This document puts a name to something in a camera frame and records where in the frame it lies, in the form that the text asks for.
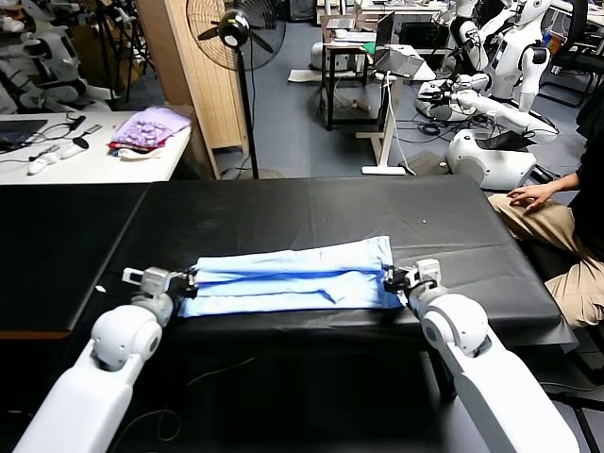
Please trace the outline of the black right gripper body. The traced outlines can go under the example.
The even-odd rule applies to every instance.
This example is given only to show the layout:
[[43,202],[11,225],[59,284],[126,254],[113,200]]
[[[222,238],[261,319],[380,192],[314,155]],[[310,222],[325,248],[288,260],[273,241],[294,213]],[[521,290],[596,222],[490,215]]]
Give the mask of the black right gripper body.
[[391,269],[391,292],[407,293],[418,284],[418,270],[415,267],[394,267]]

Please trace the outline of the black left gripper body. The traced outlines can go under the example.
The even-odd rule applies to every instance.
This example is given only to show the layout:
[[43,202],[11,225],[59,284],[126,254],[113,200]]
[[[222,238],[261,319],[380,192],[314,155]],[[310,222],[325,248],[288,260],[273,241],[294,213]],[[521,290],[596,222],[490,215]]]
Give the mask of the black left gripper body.
[[187,281],[186,271],[172,272],[168,276],[167,289],[165,292],[171,298],[189,298],[187,296],[187,287],[192,284],[189,284]]

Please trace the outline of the person's right hand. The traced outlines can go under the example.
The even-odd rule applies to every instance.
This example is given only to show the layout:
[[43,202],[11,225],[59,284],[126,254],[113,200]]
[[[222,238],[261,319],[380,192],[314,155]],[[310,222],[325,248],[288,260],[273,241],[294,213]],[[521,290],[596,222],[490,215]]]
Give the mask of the person's right hand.
[[555,190],[549,184],[541,184],[516,188],[507,197],[511,206],[524,208],[525,213],[531,213],[540,209],[554,193]]

